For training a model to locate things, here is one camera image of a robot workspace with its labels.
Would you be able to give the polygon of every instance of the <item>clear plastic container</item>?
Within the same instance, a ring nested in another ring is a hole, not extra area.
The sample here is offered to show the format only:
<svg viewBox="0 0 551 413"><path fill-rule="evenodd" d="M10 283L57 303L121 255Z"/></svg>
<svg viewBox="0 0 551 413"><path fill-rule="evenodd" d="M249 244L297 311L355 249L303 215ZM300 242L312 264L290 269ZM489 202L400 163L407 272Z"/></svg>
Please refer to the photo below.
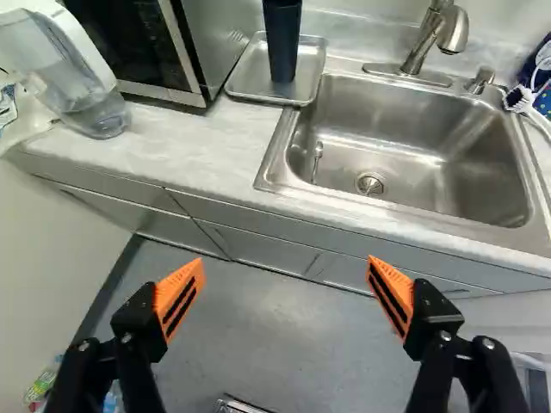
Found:
<svg viewBox="0 0 551 413"><path fill-rule="evenodd" d="M55 20L26 9L1 14L1 54L67 126L112 138L130 124L126 103L90 38L67 10L60 12Z"/></svg>

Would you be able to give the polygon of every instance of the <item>metal tray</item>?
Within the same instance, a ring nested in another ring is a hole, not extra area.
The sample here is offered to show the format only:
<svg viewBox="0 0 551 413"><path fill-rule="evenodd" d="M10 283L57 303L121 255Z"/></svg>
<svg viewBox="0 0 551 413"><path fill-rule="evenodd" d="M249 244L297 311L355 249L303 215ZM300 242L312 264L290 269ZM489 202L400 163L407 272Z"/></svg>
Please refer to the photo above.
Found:
<svg viewBox="0 0 551 413"><path fill-rule="evenodd" d="M265 32L256 32L226 83L226 93L242 99L279 105L306 106L318 94L325 65L326 41L301 35L292 83L273 83L269 74Z"/></svg>

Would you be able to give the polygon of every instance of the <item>blue cup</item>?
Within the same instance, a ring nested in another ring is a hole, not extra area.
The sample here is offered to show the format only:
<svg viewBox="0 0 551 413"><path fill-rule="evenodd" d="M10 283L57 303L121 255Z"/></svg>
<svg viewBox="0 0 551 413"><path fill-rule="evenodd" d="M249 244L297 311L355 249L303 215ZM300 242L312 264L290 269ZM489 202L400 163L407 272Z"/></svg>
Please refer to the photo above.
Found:
<svg viewBox="0 0 551 413"><path fill-rule="evenodd" d="M291 83L296 74L302 0L263 0L269 70L274 83Z"/></svg>

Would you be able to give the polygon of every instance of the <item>sink rim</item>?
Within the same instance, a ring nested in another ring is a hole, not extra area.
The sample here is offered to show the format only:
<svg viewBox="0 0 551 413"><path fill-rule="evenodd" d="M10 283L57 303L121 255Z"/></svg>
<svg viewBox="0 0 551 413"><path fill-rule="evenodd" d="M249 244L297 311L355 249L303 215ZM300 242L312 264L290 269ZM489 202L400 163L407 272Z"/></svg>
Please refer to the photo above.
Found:
<svg viewBox="0 0 551 413"><path fill-rule="evenodd" d="M347 71L326 71L325 75L338 77L357 77L377 83L395 84L402 88L420 89L430 93L457 96L462 99L474 100L485 104L492 110L497 108L489 102L476 99L457 87L450 89L436 89L431 86L409 84L403 81L387 81L375 75L349 73ZM466 79L455 77L456 83L462 86ZM287 148L291 143L294 130L300 118L300 110L284 108L275 128L272 140L264 155L261 167L254 181L254 188L295 199L311 201L314 204L335 207L340 210L351 210L365 215L366 219L389 219L394 222L418 224L425 229L438 231L453 236L465 237L475 241L521 250L551 257L548 235L548 204L546 193L541 179L536 173L535 159L529 149L528 137L525 128L517 114L505 114L504 122L511 131L511 148L514 151L515 161L521 177L527 201L528 217L524 225L518 227L504 227L486 224L467 218L447 215L414 206L407 206L359 194L349 194L331 188L312 185L299 178L288 164Z"/></svg>

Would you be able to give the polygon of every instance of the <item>white wall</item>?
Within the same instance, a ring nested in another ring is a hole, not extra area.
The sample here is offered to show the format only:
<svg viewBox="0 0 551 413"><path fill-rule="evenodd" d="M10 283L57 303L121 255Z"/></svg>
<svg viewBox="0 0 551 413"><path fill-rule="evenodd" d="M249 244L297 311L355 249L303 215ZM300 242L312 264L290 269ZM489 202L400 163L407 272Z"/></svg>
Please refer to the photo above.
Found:
<svg viewBox="0 0 551 413"><path fill-rule="evenodd" d="M65 350L130 233L0 160L0 411Z"/></svg>
<svg viewBox="0 0 551 413"><path fill-rule="evenodd" d="M467 10L473 35L535 45L551 31L549 0L456 0ZM330 9L419 24L430 0L304 0L305 8Z"/></svg>

